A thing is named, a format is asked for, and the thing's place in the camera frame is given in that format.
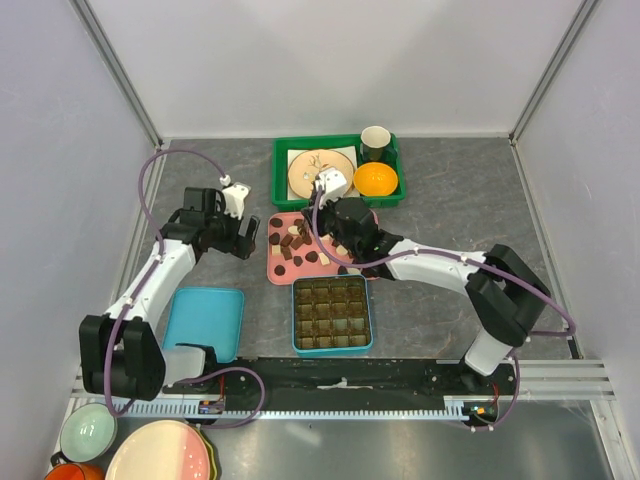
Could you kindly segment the pink chocolate tray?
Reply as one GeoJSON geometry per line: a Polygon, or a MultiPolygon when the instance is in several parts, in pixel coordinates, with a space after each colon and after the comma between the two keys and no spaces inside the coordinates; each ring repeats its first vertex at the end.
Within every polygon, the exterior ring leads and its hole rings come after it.
{"type": "Polygon", "coordinates": [[[316,243],[299,212],[276,213],[267,224],[267,278],[277,286],[312,277],[360,275],[347,250],[330,236],[321,238],[327,256],[316,243]]]}

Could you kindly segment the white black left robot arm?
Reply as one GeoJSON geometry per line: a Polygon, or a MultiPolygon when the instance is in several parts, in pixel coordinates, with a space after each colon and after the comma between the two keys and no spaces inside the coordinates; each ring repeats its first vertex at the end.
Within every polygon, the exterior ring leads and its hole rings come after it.
{"type": "Polygon", "coordinates": [[[88,315],[80,324],[87,392],[150,401],[183,379],[198,393],[216,388],[216,364],[233,360],[236,328],[193,307],[193,318],[174,316],[165,343],[156,329],[166,305],[181,304],[174,293],[203,254],[215,250],[246,260],[254,251],[259,220],[243,218],[250,191],[242,183],[185,190],[182,207],[159,229],[133,283],[105,313],[88,315]]]}

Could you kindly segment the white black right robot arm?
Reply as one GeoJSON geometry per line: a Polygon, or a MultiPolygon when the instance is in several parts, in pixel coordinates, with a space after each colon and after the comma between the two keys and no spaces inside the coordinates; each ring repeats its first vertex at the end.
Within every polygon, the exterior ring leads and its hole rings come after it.
{"type": "Polygon", "coordinates": [[[550,291],[510,247],[457,252],[420,245],[381,229],[356,198],[311,206],[305,213],[314,235],[328,235],[352,256],[363,275],[414,281],[456,292],[471,302],[481,330],[458,368],[467,392],[483,392],[511,350],[522,346],[545,309],[550,291]]]}

